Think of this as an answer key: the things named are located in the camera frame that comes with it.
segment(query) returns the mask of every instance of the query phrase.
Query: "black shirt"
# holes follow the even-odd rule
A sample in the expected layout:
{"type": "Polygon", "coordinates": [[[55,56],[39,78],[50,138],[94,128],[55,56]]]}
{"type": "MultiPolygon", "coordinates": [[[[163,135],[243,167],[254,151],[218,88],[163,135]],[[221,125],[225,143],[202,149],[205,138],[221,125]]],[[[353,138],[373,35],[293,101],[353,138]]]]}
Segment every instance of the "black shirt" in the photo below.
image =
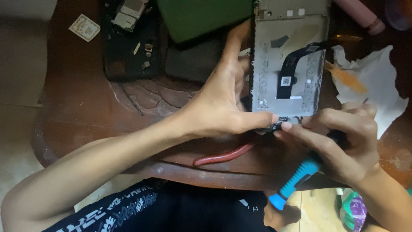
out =
{"type": "Polygon", "coordinates": [[[82,208],[44,232],[275,232],[263,192],[150,178],[82,208]]]}

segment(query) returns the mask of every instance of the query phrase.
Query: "white tissue paper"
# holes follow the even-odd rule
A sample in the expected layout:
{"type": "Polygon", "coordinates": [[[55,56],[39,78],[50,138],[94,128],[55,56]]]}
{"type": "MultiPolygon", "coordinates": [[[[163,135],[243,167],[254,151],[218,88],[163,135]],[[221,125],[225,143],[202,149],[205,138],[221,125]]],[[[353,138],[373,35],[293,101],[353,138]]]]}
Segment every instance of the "white tissue paper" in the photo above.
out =
{"type": "Polygon", "coordinates": [[[390,45],[378,52],[372,52],[363,59],[349,62],[345,58],[342,46],[332,47],[335,65],[347,70],[368,89],[367,94],[357,94],[333,77],[339,94],[338,100],[346,102],[363,102],[367,97],[368,103],[376,105],[378,111],[375,121],[378,124],[378,139],[381,138],[392,122],[406,109],[409,98],[402,99],[395,87],[396,69],[389,60],[389,53],[393,49],[390,45]]]}

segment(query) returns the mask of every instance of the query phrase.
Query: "wooden table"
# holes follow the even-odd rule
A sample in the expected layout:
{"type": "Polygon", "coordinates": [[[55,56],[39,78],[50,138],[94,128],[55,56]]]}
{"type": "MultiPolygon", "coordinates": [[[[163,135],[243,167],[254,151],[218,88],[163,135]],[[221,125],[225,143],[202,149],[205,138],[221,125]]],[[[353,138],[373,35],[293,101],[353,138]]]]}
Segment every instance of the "wooden table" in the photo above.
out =
{"type": "MultiPolygon", "coordinates": [[[[365,3],[375,12],[383,12],[383,0],[365,3]]],[[[192,83],[159,76],[124,85],[124,89],[143,116],[133,106],[117,83],[103,74],[100,34],[87,43],[67,28],[81,14],[99,22],[98,0],[58,1],[50,22],[48,68],[43,89],[43,109],[37,115],[32,131],[32,147],[40,163],[47,167],[82,145],[106,137],[131,133],[145,128],[177,111],[199,89],[192,83]]],[[[330,34],[362,35],[363,41],[346,46],[348,59],[362,58],[373,50],[394,45],[392,64],[398,71],[396,87],[400,95],[412,97],[411,32],[388,28],[383,34],[368,37],[349,17],[332,8],[330,34]]],[[[320,108],[336,108],[336,89],[327,74],[323,78],[320,108]]],[[[412,108],[396,119],[379,142],[383,168],[409,187],[412,183],[412,108]]],[[[277,190],[293,174],[303,159],[288,154],[275,139],[266,139],[252,150],[230,162],[192,167],[194,159],[232,150],[250,134],[234,136],[229,141],[200,139],[172,147],[135,165],[126,173],[142,173],[178,182],[216,188],[277,190]]],[[[337,187],[322,174],[316,174],[301,189],[337,187]]]]}

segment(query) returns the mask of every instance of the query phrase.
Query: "floor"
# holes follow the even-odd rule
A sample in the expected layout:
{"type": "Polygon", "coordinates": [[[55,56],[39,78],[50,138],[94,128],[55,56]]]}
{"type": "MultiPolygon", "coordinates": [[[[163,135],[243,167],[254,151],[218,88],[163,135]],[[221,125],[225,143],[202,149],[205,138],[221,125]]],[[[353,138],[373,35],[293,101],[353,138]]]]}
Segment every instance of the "floor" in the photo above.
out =
{"type": "MultiPolygon", "coordinates": [[[[0,202],[14,185],[42,169],[30,146],[30,130],[41,107],[37,100],[46,74],[46,31],[44,23],[0,19],[0,202]]],[[[138,175],[116,176],[75,208],[139,180],[138,175]]],[[[345,232],[336,201],[335,189],[294,193],[289,204],[301,208],[302,218],[282,232],[345,232]]]]}

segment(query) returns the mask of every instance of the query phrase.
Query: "screwdriver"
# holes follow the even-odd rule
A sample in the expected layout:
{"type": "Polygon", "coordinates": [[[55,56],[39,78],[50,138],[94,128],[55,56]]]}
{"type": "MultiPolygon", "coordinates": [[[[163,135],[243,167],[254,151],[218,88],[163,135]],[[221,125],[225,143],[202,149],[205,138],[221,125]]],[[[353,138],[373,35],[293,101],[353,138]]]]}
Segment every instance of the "screwdriver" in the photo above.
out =
{"type": "MultiPolygon", "coordinates": [[[[340,130],[331,130],[326,136],[331,138],[339,147],[342,147],[342,143],[346,139],[346,134],[340,130]]],[[[272,203],[276,209],[283,210],[286,201],[292,193],[296,191],[303,182],[318,172],[322,164],[323,160],[319,154],[316,151],[310,151],[309,156],[303,160],[290,180],[275,195],[269,196],[270,203],[272,203]]]]}

